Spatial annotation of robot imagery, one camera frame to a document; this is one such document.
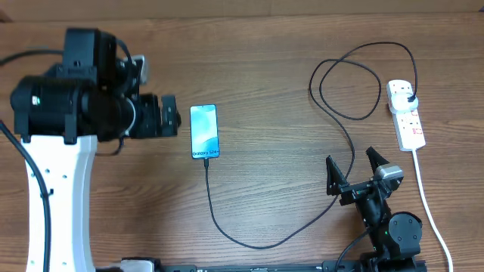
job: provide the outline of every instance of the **blue phone wallpaper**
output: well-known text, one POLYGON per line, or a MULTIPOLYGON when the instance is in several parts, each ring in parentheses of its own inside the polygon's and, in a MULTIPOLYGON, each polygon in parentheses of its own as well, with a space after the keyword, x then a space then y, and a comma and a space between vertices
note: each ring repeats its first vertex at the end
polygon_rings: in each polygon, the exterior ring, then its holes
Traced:
POLYGON ((190 108, 191 156, 194 159, 219 156, 219 133, 215 105, 190 108))

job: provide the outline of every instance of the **power strip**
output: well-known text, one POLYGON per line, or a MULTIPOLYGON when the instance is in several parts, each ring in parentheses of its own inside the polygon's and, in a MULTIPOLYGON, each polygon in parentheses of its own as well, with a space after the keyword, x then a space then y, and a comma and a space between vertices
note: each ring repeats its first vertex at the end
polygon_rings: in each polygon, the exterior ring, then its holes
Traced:
POLYGON ((415 98, 417 102, 413 103, 406 102, 406 100, 400 101, 400 97, 413 94, 410 82, 401 79, 392 80, 386 85, 386 92, 400 150, 412 151, 423 147, 425 138, 417 111, 418 99, 415 98))
POLYGON ((423 207, 429 218, 430 226, 432 226, 433 232, 436 234, 437 239, 444 249, 448 262, 448 271, 453 272, 454 265, 452 264, 451 253, 433 221, 432 214, 430 213, 427 204, 427 199, 425 198, 422 177, 420 176, 417 149, 425 145, 425 138, 424 131, 422 130, 422 123, 420 122, 420 117, 417 111, 418 100, 415 98, 414 101, 408 102, 406 99, 409 95, 413 94, 413 91, 410 82, 406 82, 405 80, 397 79, 388 82, 386 85, 386 92, 388 94, 388 105, 392 112, 393 124, 395 125, 396 138, 399 142, 400 150, 411 151, 412 156, 414 157, 418 190, 420 191, 423 207))

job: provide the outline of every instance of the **black cable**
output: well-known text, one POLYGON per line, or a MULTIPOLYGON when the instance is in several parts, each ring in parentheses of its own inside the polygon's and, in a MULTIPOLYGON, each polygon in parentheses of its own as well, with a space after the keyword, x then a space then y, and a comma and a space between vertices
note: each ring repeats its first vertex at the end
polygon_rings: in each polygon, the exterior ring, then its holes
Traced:
MULTIPOLYGON (((413 100, 415 100, 416 96, 417 96, 417 64, 415 63, 415 59, 414 59, 414 55, 410 52, 410 50, 404 46, 403 44, 399 43, 399 42, 371 42, 371 43, 367 43, 367 44, 364 44, 364 45, 360 45, 358 46, 357 48, 355 49, 352 49, 350 52, 344 54, 342 57, 340 57, 339 60, 336 60, 335 63, 326 71, 326 73, 324 74, 323 78, 321 79, 321 84, 322 82, 324 81, 324 79, 326 79, 326 76, 327 74, 330 73, 330 71, 340 62, 343 62, 344 59, 346 59, 351 53, 353 53, 354 51, 357 51, 358 49, 360 48, 363 48, 363 47, 367 47, 367 46, 370 46, 370 45, 398 45, 400 47, 402 47, 403 49, 405 49, 408 53, 408 55, 410 56, 411 58, 411 63, 412 65, 414 66, 414 74, 415 74, 415 89, 414 89, 414 94, 412 96, 410 96, 408 98, 408 102, 412 102, 413 100)), ((327 102, 326 100, 323 98, 323 94, 322 94, 322 89, 321 89, 321 85, 319 85, 319 92, 321 94, 321 98, 324 102, 324 104, 326 105, 326 107, 328 107, 330 110, 334 111, 337 115, 339 116, 342 116, 344 118, 347 118, 347 119, 351 119, 351 120, 363 120, 365 118, 367 118, 368 116, 371 115, 371 113, 373 112, 374 108, 372 109, 372 111, 370 111, 369 114, 367 114, 366 116, 363 116, 363 117, 360 117, 360 118, 352 118, 352 117, 349 117, 349 116, 344 116, 343 114, 339 113, 338 111, 336 111, 335 109, 333 109, 327 102)))
POLYGON ((10 56, 7 56, 0 60, 0 66, 4 66, 5 64, 19 59, 21 57, 28 57, 33 55, 40 55, 40 54, 60 54, 62 55, 64 52, 62 50, 51 50, 51 49, 36 49, 36 50, 28 50, 20 53, 16 53, 10 56))
POLYGON ((50 268, 51 261, 51 208, 49 205, 48 197, 49 193, 47 187, 45 186, 44 178, 37 167, 36 162, 32 159, 29 153, 25 150, 22 144, 15 138, 15 136, 8 130, 7 126, 0 120, 0 130, 5 134, 7 139, 17 148, 18 152, 25 159, 27 164, 33 171, 33 174, 39 182, 40 197, 42 198, 42 204, 44 206, 44 272, 48 272, 50 268))
POLYGON ((375 227, 372 227, 372 228, 368 228, 364 233, 360 234, 360 236, 356 237, 356 239, 354 239, 346 248, 345 250, 343 250, 343 252, 341 252, 338 260, 336 261, 336 264, 334 265, 334 272, 337 272, 338 271, 338 267, 340 266, 341 264, 341 261, 343 260, 343 258, 345 257, 346 253, 348 253, 348 251, 353 247, 355 246, 359 241, 361 241, 361 239, 365 238, 365 236, 367 236, 369 233, 373 232, 374 230, 376 230, 378 228, 378 225, 375 226, 375 227))
POLYGON ((126 55, 126 58, 128 59, 128 65, 126 67, 127 69, 127 76, 126 76, 126 80, 124 81, 124 83, 119 87, 118 90, 115 90, 115 92, 118 94, 118 95, 121 95, 121 94, 125 94, 127 91, 129 91, 129 89, 131 88, 132 84, 133 84, 133 60, 131 59, 131 54, 129 53, 129 50, 128 50, 128 47, 126 46, 126 44, 120 40, 120 39, 117 39, 116 40, 116 43, 121 47, 121 49, 123 50, 124 54, 126 55))
POLYGON ((118 148, 116 150, 114 150, 114 152, 112 152, 112 153, 96 153, 96 156, 116 156, 116 155, 119 155, 119 153, 121 153, 121 150, 123 149, 123 147, 124 147, 124 138, 120 138, 118 148))
POLYGON ((380 217, 378 218, 378 224, 381 223, 383 220, 383 216, 385 215, 385 205, 383 204, 383 197, 381 196, 380 192, 380 185, 377 184, 377 191, 378 191, 378 199, 380 201, 380 217))
POLYGON ((219 226, 219 224, 217 223, 217 220, 215 219, 215 215, 213 215, 213 207, 212 207, 212 199, 210 198, 210 187, 209 187, 209 160, 208 159, 205 159, 203 161, 203 164, 205 165, 205 182, 206 182, 206 193, 209 197, 209 207, 210 207, 210 214, 212 216, 212 220, 213 220, 213 223, 214 225, 217 227, 217 229, 219 230, 219 232, 221 234, 223 234, 223 236, 227 237, 227 239, 229 239, 230 241, 238 244, 238 245, 241 245, 241 246, 245 246, 249 249, 272 249, 276 246, 280 246, 281 244, 285 243, 286 241, 288 241, 289 239, 291 239, 293 236, 295 236, 296 234, 298 234, 299 232, 305 230, 307 227, 309 227, 312 223, 316 222, 319 218, 321 218, 321 216, 323 216, 327 211, 329 211, 329 209, 333 206, 333 204, 336 202, 336 200, 338 199, 338 196, 336 196, 333 201, 331 202, 331 204, 321 213, 319 214, 318 216, 316 216, 316 218, 312 219, 308 224, 305 224, 304 226, 302 226, 300 229, 294 231, 291 235, 289 235, 288 237, 282 239, 280 242, 278 243, 275 243, 273 245, 270 245, 270 246, 251 246, 251 245, 247 245, 246 243, 242 243, 242 242, 239 242, 237 241, 236 239, 230 237, 228 234, 225 233, 225 231, 223 231, 221 229, 221 227, 219 226))
MULTIPOLYGON (((370 69, 369 67, 365 66, 364 64, 361 64, 361 63, 357 63, 355 61, 352 61, 352 60, 336 60, 336 59, 327 59, 327 60, 323 60, 322 62, 319 63, 319 65, 316 66, 314 72, 312 72, 312 75, 311 75, 311 78, 309 80, 309 95, 311 96, 311 99, 315 102, 315 104, 320 108, 322 109, 326 114, 328 114, 340 127, 341 129, 343 130, 346 138, 348 139, 348 143, 349 143, 349 148, 351 149, 351 162, 349 164, 349 167, 348 167, 348 172, 346 173, 345 175, 345 178, 348 178, 349 176, 349 173, 351 172, 351 169, 353 168, 353 164, 355 163, 355 146, 353 145, 353 141, 351 140, 351 137, 349 136, 348 134, 348 131, 346 130, 346 128, 343 126, 343 124, 338 120, 338 118, 336 118, 336 116, 334 116, 333 114, 331 114, 328 110, 326 110, 325 108, 323 108, 322 105, 320 105, 319 102, 316 101, 316 98, 314 97, 314 95, 312 94, 312 88, 311 88, 311 85, 312 85, 312 80, 314 79, 315 77, 315 74, 316 72, 318 71, 319 67, 321 65, 323 65, 324 63, 326 62, 344 62, 344 63, 349 63, 349 64, 353 64, 353 65, 356 65, 356 66, 359 66, 365 70, 367 70, 368 72, 370 72, 371 74, 373 74, 373 76, 375 76, 375 78, 377 79, 378 81, 378 97, 377 97, 377 101, 375 102, 375 105, 373 106, 373 108, 370 110, 370 112, 363 116, 363 117, 359 117, 359 118, 355 118, 355 117, 350 117, 350 116, 346 116, 346 115, 343 115, 343 114, 340 114, 338 113, 337 111, 335 111, 332 107, 329 107, 330 110, 333 110, 335 113, 341 115, 342 117, 344 118, 347 118, 347 119, 351 119, 351 120, 363 120, 363 119, 366 119, 368 118, 374 111, 375 109, 377 108, 378 106, 378 102, 380 101, 380 96, 381 96, 381 81, 380 81, 380 78, 377 76, 377 74, 372 70, 370 69)), ((322 90, 322 85, 323 85, 323 81, 324 81, 325 77, 321 80, 320 84, 319 84, 319 89, 322 90)), ((322 91, 320 91, 320 96, 321 96, 321 99, 324 101, 324 103, 327 105, 326 101, 324 100, 323 98, 323 93, 322 91)))

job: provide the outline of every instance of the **wooden table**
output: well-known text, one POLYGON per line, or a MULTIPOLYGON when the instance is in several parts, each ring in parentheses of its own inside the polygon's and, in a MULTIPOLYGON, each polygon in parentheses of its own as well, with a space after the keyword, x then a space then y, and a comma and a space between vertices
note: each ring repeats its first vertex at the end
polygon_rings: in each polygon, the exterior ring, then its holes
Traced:
MULTIPOLYGON (((222 155, 210 163, 216 217, 234 238, 257 246, 282 240, 319 214, 326 196, 324 159, 343 171, 350 151, 336 123, 310 101, 307 84, 319 63, 366 42, 396 41, 417 60, 420 114, 427 145, 419 150, 430 208, 457 271, 484 261, 484 16, 482 14, 334 15, 245 19, 124 20, 0 24, 0 56, 32 47, 62 48, 66 26, 97 26, 150 61, 142 92, 175 94, 183 124, 170 139, 126 141, 120 156, 97 158, 92 175, 91 246, 96 265, 123 256, 164 264, 288 264, 335 259, 363 231, 354 206, 335 205, 322 219, 275 249, 256 251, 224 238, 213 225, 203 163, 190 156, 188 109, 217 104, 222 155)), ((391 45, 358 51, 353 60, 390 79, 413 82, 408 55, 391 45)), ((12 128, 9 95, 25 75, 56 57, 30 57, 0 69, 0 117, 12 128)), ((364 115, 377 96, 374 77, 338 66, 324 83, 327 100, 364 115)), ((423 219, 420 242, 431 271, 445 256, 424 213, 410 153, 399 151, 385 89, 374 114, 340 119, 356 148, 350 182, 366 181, 373 146, 405 170, 389 199, 393 212, 423 219)), ((116 143, 101 144, 100 151, 116 143)), ((0 137, 0 266, 25 269, 28 249, 26 170, 0 137)), ((347 258, 371 250, 363 240, 347 258)))

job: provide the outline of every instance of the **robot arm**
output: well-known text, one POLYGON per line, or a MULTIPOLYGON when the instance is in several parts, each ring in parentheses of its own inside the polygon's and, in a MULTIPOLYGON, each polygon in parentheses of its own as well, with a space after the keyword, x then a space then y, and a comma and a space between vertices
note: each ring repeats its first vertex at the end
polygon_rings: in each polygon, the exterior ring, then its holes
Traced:
MULTIPOLYGON (((174 96, 139 94, 147 79, 143 56, 97 29, 68 29, 63 62, 43 76, 26 76, 11 95, 14 130, 39 167, 51 208, 51 271, 95 272, 89 245, 89 188, 98 141, 177 135, 174 96), (127 58, 116 57, 120 45, 127 58)), ((29 256, 26 270, 42 271, 42 198, 29 177, 29 256)), ((152 261, 125 260, 122 271, 155 271, 152 261)))
POLYGON ((403 170, 388 162, 372 147, 366 151, 373 170, 369 181, 350 185, 337 164, 329 156, 327 166, 327 194, 341 195, 342 206, 355 203, 369 233, 374 252, 363 253, 359 261, 325 261, 327 271, 408 271, 425 272, 425 261, 416 261, 420 253, 422 220, 410 212, 392 214, 386 199, 397 190, 403 180, 403 170))

